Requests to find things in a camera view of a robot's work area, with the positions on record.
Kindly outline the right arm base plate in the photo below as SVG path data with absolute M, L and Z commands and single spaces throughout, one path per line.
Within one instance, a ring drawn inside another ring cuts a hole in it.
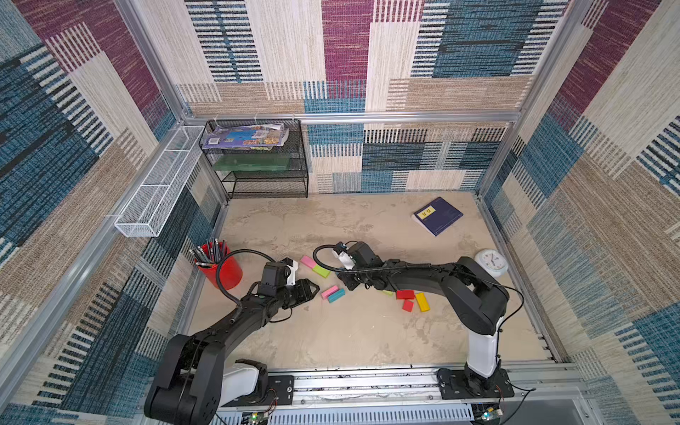
M 483 377 L 469 368 L 440 368 L 436 373 L 437 386 L 443 400 L 467 398 L 513 398 L 515 390 L 508 372 L 497 368 L 490 377 Z

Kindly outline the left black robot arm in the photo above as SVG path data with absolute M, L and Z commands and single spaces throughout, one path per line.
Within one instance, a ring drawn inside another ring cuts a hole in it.
M 272 322 L 280 310 L 292 310 L 321 291 L 316 283 L 299 279 L 269 297 L 253 290 L 241 299 L 242 311 L 228 313 L 192 336 L 178 334 L 166 345 L 158 371 L 144 402 L 145 417 L 170 424 L 208 424 L 224 404 L 224 362 L 242 341 Z

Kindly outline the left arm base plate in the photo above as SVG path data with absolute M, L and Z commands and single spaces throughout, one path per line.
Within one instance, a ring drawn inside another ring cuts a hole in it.
M 290 406 L 293 402 L 294 377 L 292 375 L 269 376 L 258 380 L 254 390 L 244 396 L 221 404 L 221 407 L 269 407 Z

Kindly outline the teal long block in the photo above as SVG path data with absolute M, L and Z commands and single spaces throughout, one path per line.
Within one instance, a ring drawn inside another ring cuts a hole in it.
M 345 290 L 344 289 L 338 289 L 338 290 L 335 290 L 334 292 L 332 292 L 331 294 L 329 294 L 326 297 L 326 299 L 327 299 L 327 301 L 329 301 L 329 303 L 333 303 L 336 300 L 343 297 L 344 295 L 345 295 Z

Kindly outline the pink block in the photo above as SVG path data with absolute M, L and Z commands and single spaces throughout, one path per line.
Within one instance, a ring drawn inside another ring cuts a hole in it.
M 327 299 L 329 296 L 333 295 L 337 291 L 339 291 L 339 288 L 336 285 L 330 287 L 329 289 L 322 292 L 322 299 Z
M 311 269 L 314 269 L 317 266 L 315 261 L 306 255 L 301 258 L 300 262 Z

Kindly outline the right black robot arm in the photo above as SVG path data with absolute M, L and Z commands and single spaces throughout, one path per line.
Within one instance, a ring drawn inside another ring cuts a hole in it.
M 347 289 L 412 290 L 445 297 L 468 330 L 464 370 L 455 379 L 473 397 L 500 386 L 499 326 L 508 309 L 508 291 L 469 257 L 442 265 L 389 260 L 380 266 L 355 266 L 336 275 Z

